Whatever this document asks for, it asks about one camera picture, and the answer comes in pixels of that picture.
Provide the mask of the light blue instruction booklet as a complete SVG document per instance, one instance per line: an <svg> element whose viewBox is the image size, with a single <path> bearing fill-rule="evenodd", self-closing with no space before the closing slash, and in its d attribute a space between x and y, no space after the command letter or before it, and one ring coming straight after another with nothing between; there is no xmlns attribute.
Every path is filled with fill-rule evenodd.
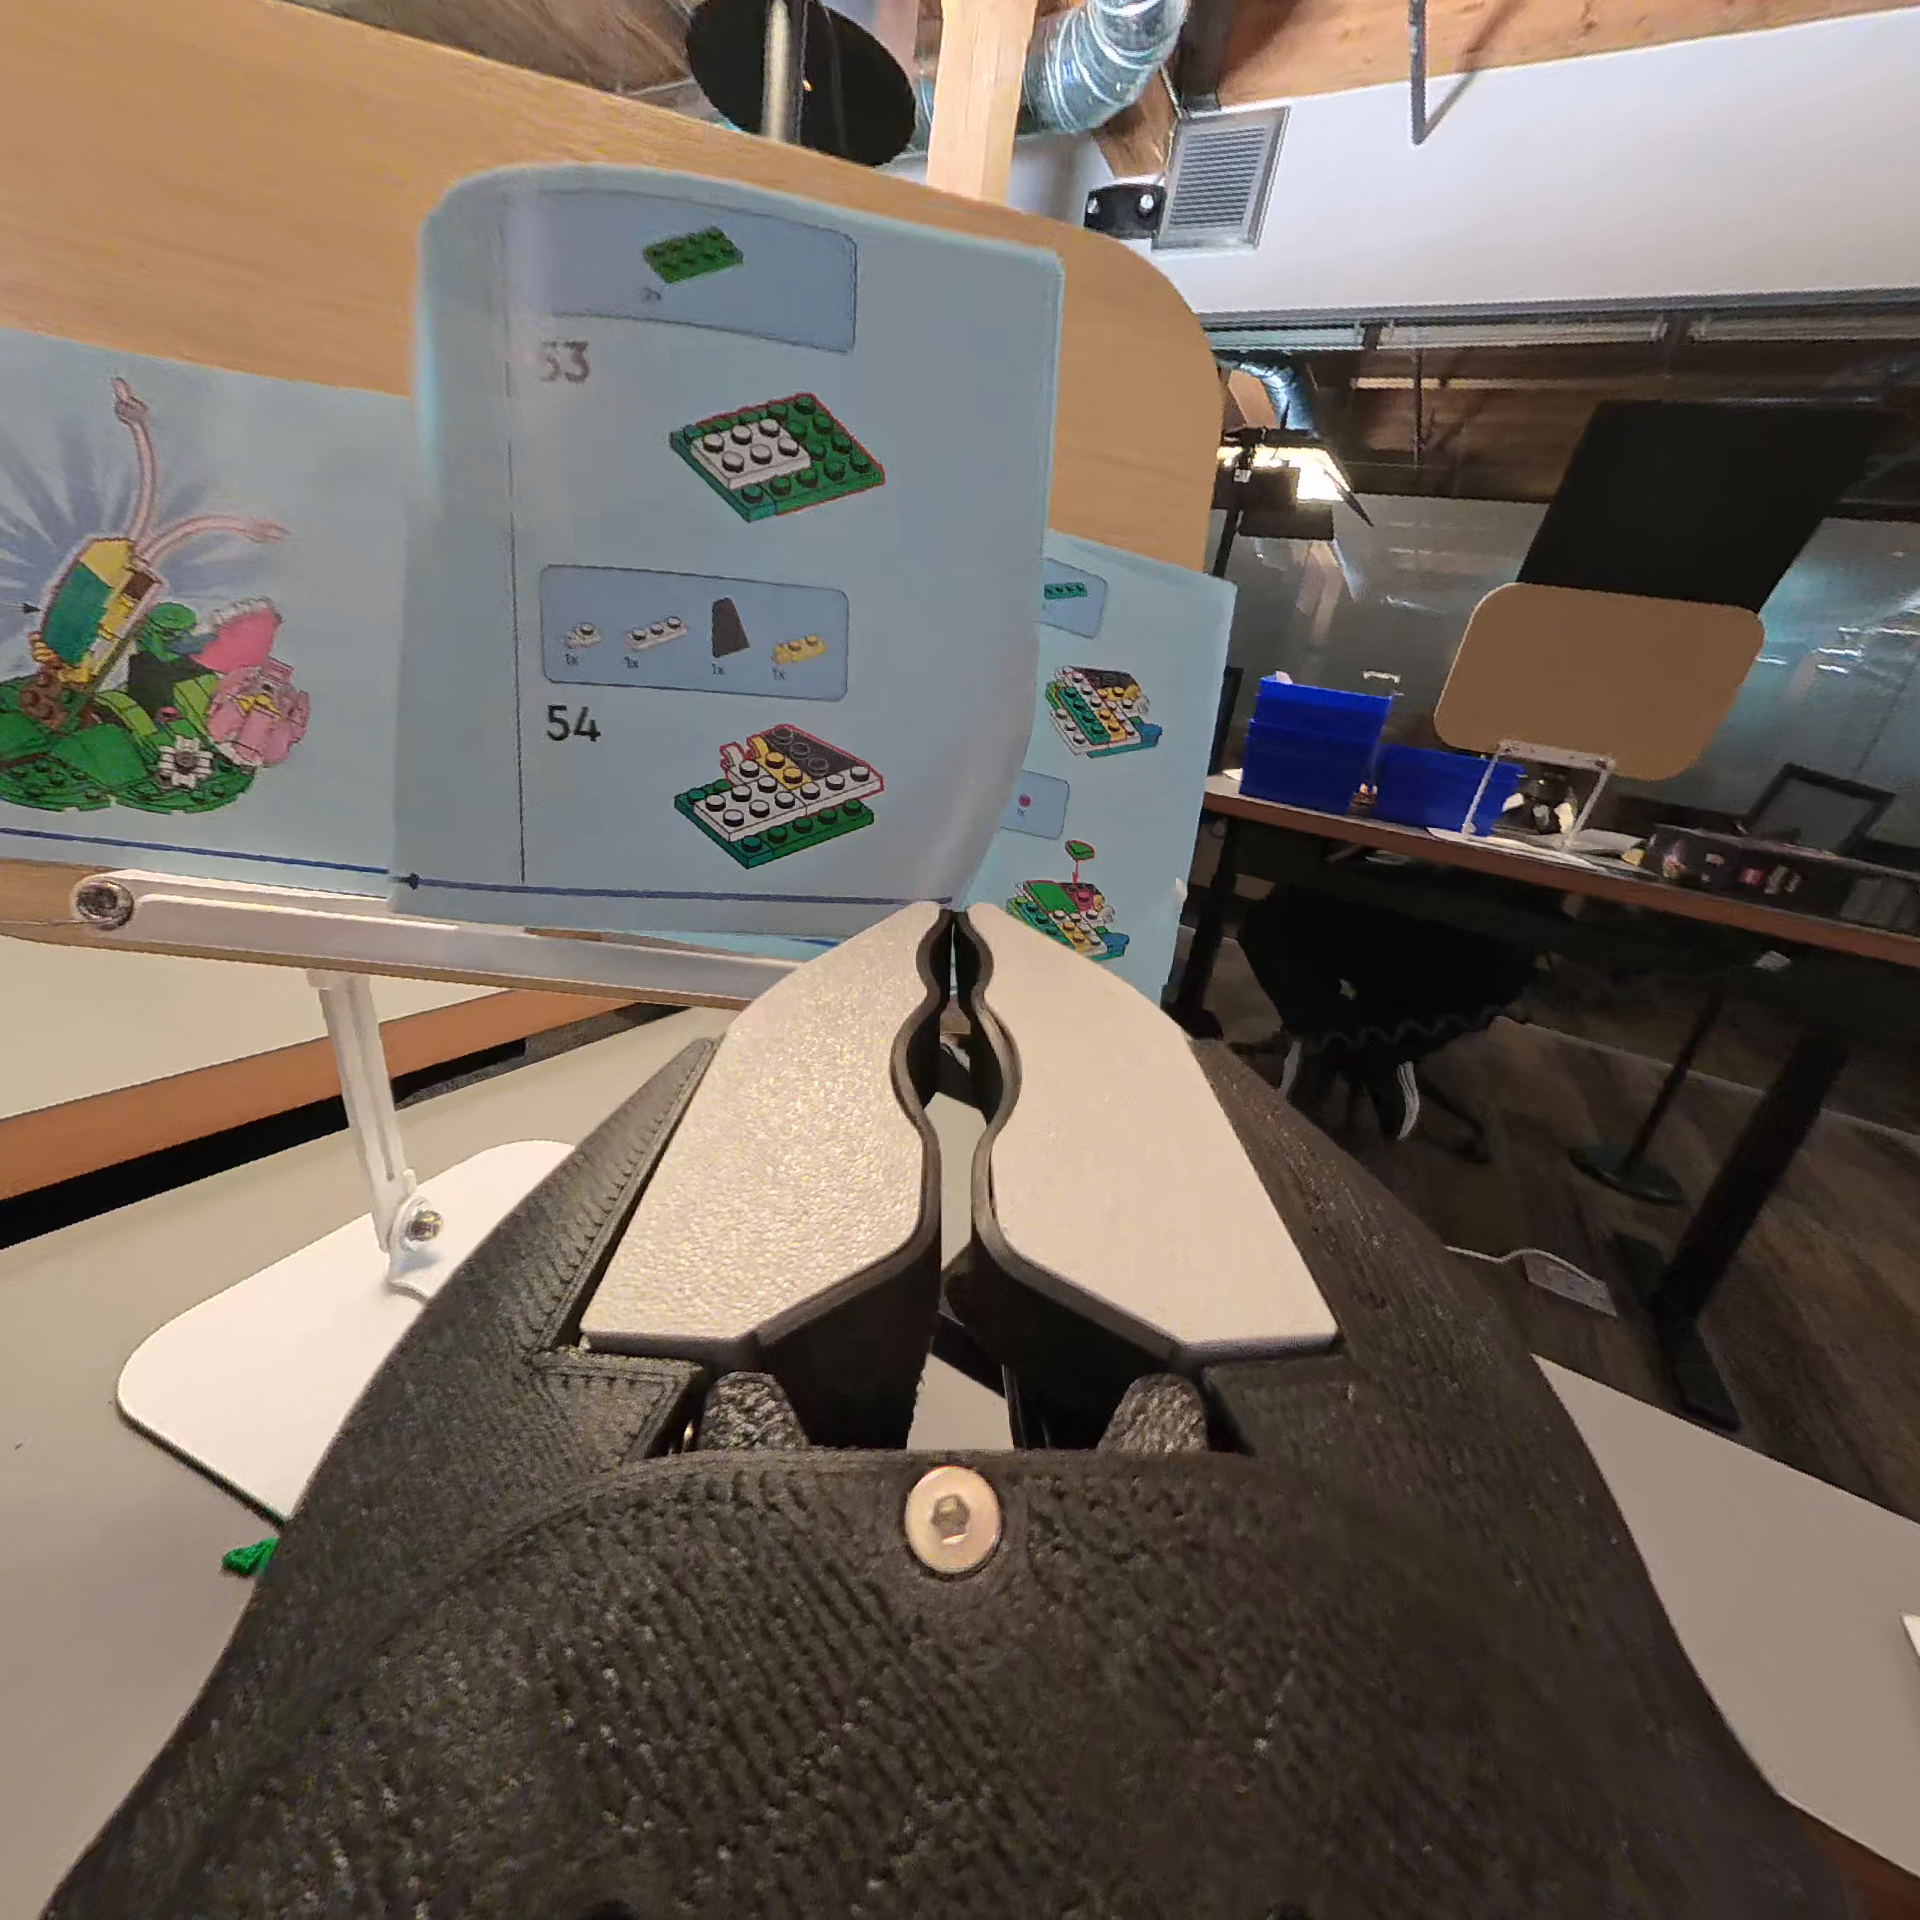
<svg viewBox="0 0 1920 1920"><path fill-rule="evenodd" d="M1156 995L1230 583L1046 529L1053 256L646 169L420 229L411 398L4 333L4 860Z"/></svg>

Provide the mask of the black panel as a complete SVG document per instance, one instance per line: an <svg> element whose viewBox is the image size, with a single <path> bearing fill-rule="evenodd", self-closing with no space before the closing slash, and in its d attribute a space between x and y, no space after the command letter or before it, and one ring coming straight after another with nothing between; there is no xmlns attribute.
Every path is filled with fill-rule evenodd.
<svg viewBox="0 0 1920 1920"><path fill-rule="evenodd" d="M1610 398L1514 582L1762 611L1891 425L1869 401Z"/></svg>

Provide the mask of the blue storage bin stack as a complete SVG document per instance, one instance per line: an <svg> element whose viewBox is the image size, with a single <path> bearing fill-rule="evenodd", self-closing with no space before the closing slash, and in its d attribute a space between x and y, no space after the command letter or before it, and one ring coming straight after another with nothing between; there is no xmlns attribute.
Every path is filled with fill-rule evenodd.
<svg viewBox="0 0 1920 1920"><path fill-rule="evenodd" d="M1391 709L1391 696L1265 676L1242 743L1239 791L1344 817L1372 774Z"/></svg>

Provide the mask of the wall vent grille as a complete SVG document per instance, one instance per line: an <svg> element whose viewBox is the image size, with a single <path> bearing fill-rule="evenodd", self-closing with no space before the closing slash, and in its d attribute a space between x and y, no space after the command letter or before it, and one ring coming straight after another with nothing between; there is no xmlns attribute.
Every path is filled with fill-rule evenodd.
<svg viewBox="0 0 1920 1920"><path fill-rule="evenodd" d="M1181 115L1165 155L1154 250L1253 250L1286 121L1286 103Z"/></svg>

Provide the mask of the wooden book stand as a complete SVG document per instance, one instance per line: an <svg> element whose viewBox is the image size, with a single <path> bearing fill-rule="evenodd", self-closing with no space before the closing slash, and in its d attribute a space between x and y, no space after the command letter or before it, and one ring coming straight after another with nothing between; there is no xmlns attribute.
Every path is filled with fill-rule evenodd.
<svg viewBox="0 0 1920 1920"><path fill-rule="evenodd" d="M1610 777L1670 782L1703 759L1759 645L1756 611L1503 583L1461 636L1434 730L1470 753L1592 770L1555 836L1575 848Z"/></svg>
<svg viewBox="0 0 1920 1920"><path fill-rule="evenodd" d="M1147 250L277 2L4 2L4 323L399 393L417 225L505 163L654 165L1064 267L1050 526L1191 566L1218 383Z"/></svg>

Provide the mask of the black picture frame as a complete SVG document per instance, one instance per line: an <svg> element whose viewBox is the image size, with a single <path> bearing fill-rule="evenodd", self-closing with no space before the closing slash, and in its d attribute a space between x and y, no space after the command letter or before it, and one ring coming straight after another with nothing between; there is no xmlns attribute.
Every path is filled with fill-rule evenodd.
<svg viewBox="0 0 1920 1920"><path fill-rule="evenodd" d="M1893 795L1799 762L1781 763L1742 813L1742 836L1851 860L1893 805Z"/></svg>

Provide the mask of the black studio light stand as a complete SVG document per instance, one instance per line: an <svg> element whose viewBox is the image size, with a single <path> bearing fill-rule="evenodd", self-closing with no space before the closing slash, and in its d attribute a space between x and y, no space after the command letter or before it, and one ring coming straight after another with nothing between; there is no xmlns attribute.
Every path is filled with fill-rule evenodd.
<svg viewBox="0 0 1920 1920"><path fill-rule="evenodd" d="M1376 526L1344 468L1314 428L1225 425L1211 468L1215 582L1229 578L1233 542L1294 539L1337 542L1337 506Z"/></svg>

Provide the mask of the silver flexible air duct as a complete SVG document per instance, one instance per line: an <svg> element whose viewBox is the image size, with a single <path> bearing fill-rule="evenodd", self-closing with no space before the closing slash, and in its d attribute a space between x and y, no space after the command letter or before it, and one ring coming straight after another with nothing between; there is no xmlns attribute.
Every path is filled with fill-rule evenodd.
<svg viewBox="0 0 1920 1920"><path fill-rule="evenodd" d="M1188 2L1071 2L1035 23L1023 61L1023 137L1107 126L1165 68Z"/></svg>

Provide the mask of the black hanging lamp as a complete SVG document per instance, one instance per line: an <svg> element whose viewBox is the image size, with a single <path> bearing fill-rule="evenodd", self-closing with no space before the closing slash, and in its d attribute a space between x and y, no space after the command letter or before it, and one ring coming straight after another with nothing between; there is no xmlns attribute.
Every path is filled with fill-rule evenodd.
<svg viewBox="0 0 1920 1920"><path fill-rule="evenodd" d="M860 165L919 126L919 2L700 2L686 61L737 131Z"/></svg>

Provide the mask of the wood-edged desk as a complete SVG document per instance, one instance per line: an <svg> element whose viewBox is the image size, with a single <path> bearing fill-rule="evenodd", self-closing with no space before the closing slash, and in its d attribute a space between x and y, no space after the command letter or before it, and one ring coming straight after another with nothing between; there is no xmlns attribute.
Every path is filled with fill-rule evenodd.
<svg viewBox="0 0 1920 1920"><path fill-rule="evenodd" d="M377 976L395 1084L659 1004ZM4 939L4 1200L58 1190L341 1095L295 967Z"/></svg>
<svg viewBox="0 0 1920 1920"><path fill-rule="evenodd" d="M1188 956L1165 995L1165 1010L1194 1035L1218 1028L1206 995L1243 860L1253 860L1256 874L1284 884L1364 898L1377 874L1337 861L1337 848L1372 848L1428 869L1490 874L1551 898L1610 901L1667 923L1709 923L1756 952L1787 956L1783 970L1743 967L1732 979L1739 989L1777 1000L1790 1011L1795 1037L1704 1200L1691 1208L1673 1253L1634 1233L1616 1239L1616 1256L1643 1303L1678 1412L1695 1424L1734 1434L1742 1415L1699 1326L1703 1312L1826 1109L1851 1044L1918 1033L1918 933L1821 922L1773 901L1683 887L1627 869L1575 864L1491 836L1447 836L1253 800L1230 777L1208 782L1202 817L1225 823L1225 836L1211 884L1194 896Z"/></svg>

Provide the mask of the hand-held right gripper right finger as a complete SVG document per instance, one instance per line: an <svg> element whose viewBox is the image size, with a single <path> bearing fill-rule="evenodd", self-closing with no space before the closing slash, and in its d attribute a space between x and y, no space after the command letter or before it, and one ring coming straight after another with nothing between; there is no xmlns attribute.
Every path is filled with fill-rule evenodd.
<svg viewBox="0 0 1920 1920"><path fill-rule="evenodd" d="M1007 908L953 922L984 1133L948 1308L1019 1448L1097 1448L1136 1381L1321 1361L1339 1324L1188 1035Z"/></svg>

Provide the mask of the black printed box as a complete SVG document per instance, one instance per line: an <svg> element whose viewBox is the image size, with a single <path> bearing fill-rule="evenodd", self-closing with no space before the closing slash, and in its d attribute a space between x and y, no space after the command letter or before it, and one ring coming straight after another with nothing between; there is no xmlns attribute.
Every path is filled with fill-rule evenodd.
<svg viewBox="0 0 1920 1920"><path fill-rule="evenodd" d="M1830 912L1851 884L1851 869L1830 851L1670 823L1643 844L1638 869L1667 884L1809 915Z"/></svg>

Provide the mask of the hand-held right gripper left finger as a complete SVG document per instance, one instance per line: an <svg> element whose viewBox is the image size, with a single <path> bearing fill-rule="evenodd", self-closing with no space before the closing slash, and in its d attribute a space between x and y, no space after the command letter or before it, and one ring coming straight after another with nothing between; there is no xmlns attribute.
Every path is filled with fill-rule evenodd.
<svg viewBox="0 0 1920 1920"><path fill-rule="evenodd" d="M905 1442L941 1312L950 912L907 906L783 973L719 1041L580 1334L779 1378L810 1442Z"/></svg>

